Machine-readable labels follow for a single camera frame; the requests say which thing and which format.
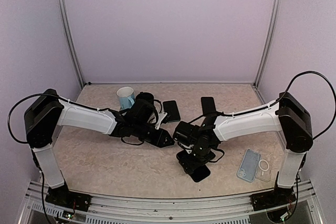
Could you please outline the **black phone case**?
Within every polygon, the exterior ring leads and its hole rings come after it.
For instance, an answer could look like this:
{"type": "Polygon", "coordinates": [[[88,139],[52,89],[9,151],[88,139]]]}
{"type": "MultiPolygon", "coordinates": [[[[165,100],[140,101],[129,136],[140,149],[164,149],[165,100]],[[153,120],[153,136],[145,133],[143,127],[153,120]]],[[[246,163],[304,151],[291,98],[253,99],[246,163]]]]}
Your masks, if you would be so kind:
{"type": "Polygon", "coordinates": [[[189,154],[187,151],[180,151],[179,153],[177,153],[176,158],[180,165],[181,165],[181,158],[187,155],[193,156],[192,154],[189,154]]]}

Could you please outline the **light blue phone case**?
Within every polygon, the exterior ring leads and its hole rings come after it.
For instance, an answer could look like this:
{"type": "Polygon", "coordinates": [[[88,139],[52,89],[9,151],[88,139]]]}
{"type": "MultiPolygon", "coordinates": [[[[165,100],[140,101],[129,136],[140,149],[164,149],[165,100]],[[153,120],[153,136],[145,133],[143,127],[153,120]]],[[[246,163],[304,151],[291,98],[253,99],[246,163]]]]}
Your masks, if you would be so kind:
{"type": "Polygon", "coordinates": [[[255,180],[260,158],[260,153],[247,149],[237,171],[237,177],[252,183],[255,180]]]}

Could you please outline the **clear magsafe phone case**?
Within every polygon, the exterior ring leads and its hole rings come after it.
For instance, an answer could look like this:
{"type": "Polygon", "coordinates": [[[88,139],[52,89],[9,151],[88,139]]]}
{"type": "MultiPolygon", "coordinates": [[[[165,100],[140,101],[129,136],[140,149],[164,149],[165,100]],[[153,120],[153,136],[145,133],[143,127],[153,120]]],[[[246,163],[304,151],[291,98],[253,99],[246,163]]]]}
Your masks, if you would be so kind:
{"type": "Polygon", "coordinates": [[[262,182],[270,182],[272,171],[272,155],[270,153],[261,153],[257,165],[256,179],[262,182]]]}

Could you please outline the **black phone pink edge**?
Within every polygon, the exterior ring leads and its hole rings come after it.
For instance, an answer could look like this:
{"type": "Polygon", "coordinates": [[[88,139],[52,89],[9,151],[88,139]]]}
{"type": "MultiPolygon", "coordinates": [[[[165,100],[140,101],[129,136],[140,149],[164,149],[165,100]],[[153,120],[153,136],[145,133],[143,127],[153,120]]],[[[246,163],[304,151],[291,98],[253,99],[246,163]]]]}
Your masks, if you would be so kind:
{"type": "Polygon", "coordinates": [[[208,177],[211,174],[211,171],[207,168],[207,166],[201,166],[197,168],[190,177],[192,180],[196,183],[199,183],[200,181],[204,180],[206,177],[208,177]]]}

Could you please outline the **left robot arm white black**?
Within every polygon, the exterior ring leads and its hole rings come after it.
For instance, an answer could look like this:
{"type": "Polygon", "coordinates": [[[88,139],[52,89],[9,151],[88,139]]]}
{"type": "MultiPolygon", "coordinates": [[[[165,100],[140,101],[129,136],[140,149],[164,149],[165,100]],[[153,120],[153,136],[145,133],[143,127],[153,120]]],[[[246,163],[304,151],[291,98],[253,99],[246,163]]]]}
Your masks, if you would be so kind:
{"type": "Polygon", "coordinates": [[[57,126],[71,126],[100,132],[104,135],[125,138],[134,136],[163,148],[174,145],[169,132],[161,128],[166,112],[159,112],[154,99],[136,97],[129,109],[115,111],[110,108],[92,108],[60,97],[56,90],[47,89],[26,110],[24,123],[26,140],[37,161],[53,197],[66,206],[73,201],[65,179],[56,161],[52,137],[57,126]]]}

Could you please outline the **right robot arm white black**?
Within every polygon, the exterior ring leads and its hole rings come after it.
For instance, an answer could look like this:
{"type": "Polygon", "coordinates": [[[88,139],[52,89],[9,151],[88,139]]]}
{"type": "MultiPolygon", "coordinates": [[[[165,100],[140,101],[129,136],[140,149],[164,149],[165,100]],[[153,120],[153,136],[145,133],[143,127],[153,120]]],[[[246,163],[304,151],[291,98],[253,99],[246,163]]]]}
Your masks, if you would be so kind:
{"type": "Polygon", "coordinates": [[[200,182],[210,175],[207,163],[213,162],[214,152],[223,141],[261,132],[283,132],[285,154],[276,180],[276,188],[269,192],[273,205],[281,204],[289,196],[303,159],[313,145],[309,112],[288,92],[277,100],[251,110],[224,114],[218,112],[212,97],[201,98],[204,121],[200,126],[181,121],[173,138],[184,149],[176,158],[193,181],[200,182]]]}

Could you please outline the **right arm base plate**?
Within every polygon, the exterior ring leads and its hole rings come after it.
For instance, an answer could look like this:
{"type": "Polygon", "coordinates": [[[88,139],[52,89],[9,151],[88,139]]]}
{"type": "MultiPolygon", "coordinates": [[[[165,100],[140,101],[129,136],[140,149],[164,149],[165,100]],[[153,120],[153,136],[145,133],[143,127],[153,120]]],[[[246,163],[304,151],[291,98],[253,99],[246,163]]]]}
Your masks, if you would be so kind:
{"type": "Polygon", "coordinates": [[[296,196],[294,193],[283,194],[267,191],[251,195],[251,203],[254,211],[274,208],[295,201],[296,196]]]}

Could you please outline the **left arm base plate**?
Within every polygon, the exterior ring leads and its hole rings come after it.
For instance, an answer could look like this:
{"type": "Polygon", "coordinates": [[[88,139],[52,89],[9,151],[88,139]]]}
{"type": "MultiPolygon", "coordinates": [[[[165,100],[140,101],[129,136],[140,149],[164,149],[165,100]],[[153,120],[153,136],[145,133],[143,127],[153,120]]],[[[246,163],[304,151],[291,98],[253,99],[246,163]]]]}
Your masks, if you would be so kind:
{"type": "Polygon", "coordinates": [[[56,206],[69,208],[75,211],[88,212],[91,196],[88,194],[69,191],[66,193],[47,193],[45,200],[56,206]]]}

